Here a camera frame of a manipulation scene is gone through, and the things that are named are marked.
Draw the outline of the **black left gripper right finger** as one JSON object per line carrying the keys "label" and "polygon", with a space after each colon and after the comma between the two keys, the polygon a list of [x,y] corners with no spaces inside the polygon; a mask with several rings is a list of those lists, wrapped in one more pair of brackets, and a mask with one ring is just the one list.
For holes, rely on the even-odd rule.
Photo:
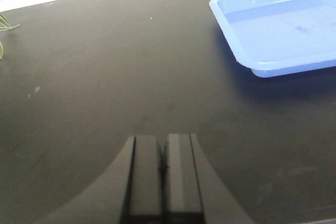
{"label": "black left gripper right finger", "polygon": [[211,166],[196,134],[169,134],[163,154],[165,223],[253,223]]}

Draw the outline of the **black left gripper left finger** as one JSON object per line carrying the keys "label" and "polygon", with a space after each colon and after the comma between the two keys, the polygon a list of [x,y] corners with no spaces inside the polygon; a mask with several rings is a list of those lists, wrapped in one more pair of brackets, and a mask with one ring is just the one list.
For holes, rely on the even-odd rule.
{"label": "black left gripper left finger", "polygon": [[160,162],[155,136],[129,136],[92,184],[38,223],[162,223]]}

